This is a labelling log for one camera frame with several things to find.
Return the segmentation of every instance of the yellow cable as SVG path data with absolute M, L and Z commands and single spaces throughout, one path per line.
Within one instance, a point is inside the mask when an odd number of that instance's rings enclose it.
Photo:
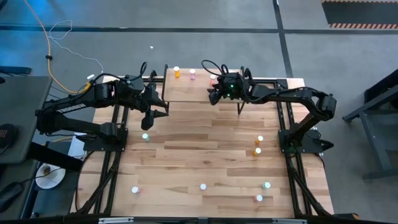
M 73 139 L 73 137 L 61 138 L 61 139 L 57 139 L 57 140 L 52 141 L 52 142 L 59 142 L 59 141 L 64 141 L 64 140 L 68 140 L 68 139 Z
M 24 2 L 25 2 L 25 4 L 26 4 L 26 6 L 29 8 L 29 10 L 32 12 L 33 16 L 36 18 L 37 22 L 38 22 L 38 23 L 40 24 L 40 26 L 42 27 L 43 32 L 44 32 L 44 35 L 45 35 L 45 38 L 47 39 L 47 45 L 48 45 L 48 49 L 49 49 L 48 56 L 51 56 L 50 39 L 49 39 L 49 36 L 47 35 L 47 32 L 45 31 L 45 28 L 44 28 L 44 26 L 43 26 L 42 21 L 39 19 L 39 17 L 37 16 L 37 14 L 36 14 L 36 12 L 33 10 L 33 8 L 30 6 L 30 4 L 29 4 L 26 0 L 24 0 Z M 51 78 L 52 78 L 56 83 L 58 83 L 58 85 L 60 85 L 60 87 L 62 87 L 65 91 L 67 91 L 67 92 L 69 92 L 69 93 L 75 93 L 75 94 L 77 94 L 77 93 L 84 93 L 84 92 L 90 87 L 90 85 L 91 85 L 90 83 L 87 83 L 87 84 L 86 84 L 86 87 L 85 87 L 82 91 L 72 91 L 72 90 L 69 90 L 68 88 L 66 88 L 65 86 L 63 86 L 63 85 L 52 75 L 51 66 L 50 66 L 50 59 L 47 59 L 47 68 L 48 68 L 48 70 L 49 70 L 49 74 L 50 74 Z

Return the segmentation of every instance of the orange cup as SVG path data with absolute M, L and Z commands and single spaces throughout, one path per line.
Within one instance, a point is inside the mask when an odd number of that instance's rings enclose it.
M 260 153 L 261 153 L 261 149 L 260 148 L 256 148 L 256 150 L 254 150 L 254 152 L 253 152 L 253 155 L 257 156 Z
M 264 137 L 258 136 L 257 139 L 254 141 L 255 145 L 258 146 L 260 145 L 260 142 L 264 140 Z
M 178 66 L 174 67 L 174 74 L 176 78 L 180 78 L 180 68 Z

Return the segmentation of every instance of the warning stripe tape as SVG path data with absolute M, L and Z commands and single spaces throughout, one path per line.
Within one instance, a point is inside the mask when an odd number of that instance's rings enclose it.
M 346 29 L 398 29 L 398 24 L 346 24 L 333 23 L 329 24 L 331 28 L 346 28 Z
M 344 3 L 352 3 L 352 2 L 366 2 L 366 3 L 398 3 L 398 1 L 367 1 L 367 0 L 324 0 L 321 3 L 325 2 L 344 2 Z

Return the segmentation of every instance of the gray floor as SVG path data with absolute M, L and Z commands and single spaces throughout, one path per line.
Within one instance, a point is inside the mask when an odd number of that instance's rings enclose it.
M 279 5 L 286 29 L 329 29 L 318 0 L 279 0 Z M 271 0 L 32 1 L 32 6 L 47 25 L 72 19 L 77 26 L 276 28 Z M 0 11 L 0 22 L 36 24 L 22 1 L 9 1 Z M 286 35 L 294 77 L 333 93 L 338 100 L 335 118 L 318 125 L 323 138 L 335 143 L 325 153 L 335 213 L 354 212 L 365 220 L 398 220 L 398 177 L 362 181 L 363 174 L 378 168 L 374 154 L 361 123 L 354 120 L 347 125 L 341 119 L 363 102 L 365 89 L 397 68 L 397 37 Z M 47 75 L 43 33 L 0 31 L 0 39 L 0 64 L 28 66 L 33 75 Z M 277 34 L 76 32 L 60 43 L 97 58 L 105 72 L 117 75 L 137 73 L 144 60 L 149 70 L 162 73 L 165 63 L 200 67 L 200 61 L 207 58 L 230 68 L 244 65 L 256 77 L 286 77 Z M 101 71 L 95 62 L 53 43 L 52 52 L 54 75 L 72 90 L 79 89 L 88 75 Z M 65 96 L 54 89 L 50 93 Z M 70 116 L 91 121 L 93 114 L 88 109 Z M 45 140 L 35 136 L 37 142 Z

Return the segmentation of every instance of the white cable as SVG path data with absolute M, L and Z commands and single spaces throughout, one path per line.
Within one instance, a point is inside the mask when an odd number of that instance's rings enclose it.
M 70 29 L 69 29 L 69 30 L 63 35 L 63 37 L 61 37 L 61 38 L 55 38 L 55 37 L 53 37 L 52 34 L 51 34 L 51 30 L 54 29 L 54 27 L 56 27 L 58 24 L 63 23 L 63 22 L 70 22 Z M 100 67 L 101 67 L 101 73 L 104 73 L 104 67 L 102 67 L 102 64 L 101 64 L 97 59 L 95 59 L 95 58 L 83 57 L 81 54 L 76 53 L 76 52 L 73 52 L 73 51 L 71 51 L 71 50 L 70 50 L 69 48 L 67 48 L 67 47 L 62 47 L 62 46 L 56 41 L 56 40 L 63 40 L 63 39 L 68 35 L 68 33 L 72 30 L 72 24 L 73 24 L 73 21 L 70 20 L 70 19 L 65 20 L 65 21 L 57 22 L 57 23 L 49 30 L 49 38 L 52 39 L 52 41 L 54 41 L 60 48 L 69 51 L 71 54 L 79 55 L 81 58 L 86 59 L 86 60 L 94 60 L 94 61 L 96 61 L 96 62 L 98 63 L 98 65 L 100 65 Z

